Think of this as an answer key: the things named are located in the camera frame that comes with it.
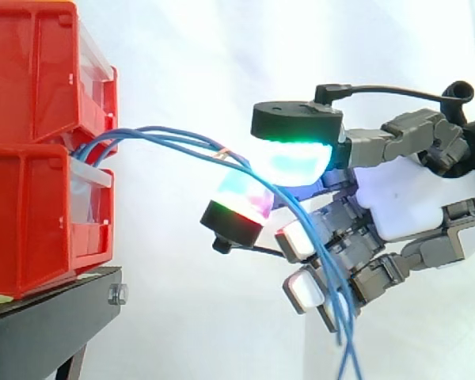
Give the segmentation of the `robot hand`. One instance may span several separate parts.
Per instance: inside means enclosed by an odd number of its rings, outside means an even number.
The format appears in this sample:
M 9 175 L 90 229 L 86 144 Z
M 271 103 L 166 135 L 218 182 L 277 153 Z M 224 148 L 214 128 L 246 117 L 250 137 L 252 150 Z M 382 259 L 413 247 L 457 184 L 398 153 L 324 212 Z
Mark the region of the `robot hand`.
M 203 213 L 221 253 L 254 249 L 275 209 L 275 232 L 298 269 L 283 284 L 299 314 L 335 333 L 345 317 L 403 283 L 475 252 L 475 121 L 459 108 L 406 112 L 377 129 L 347 129 L 325 101 L 253 107 L 250 162 L 263 181 L 230 173 Z

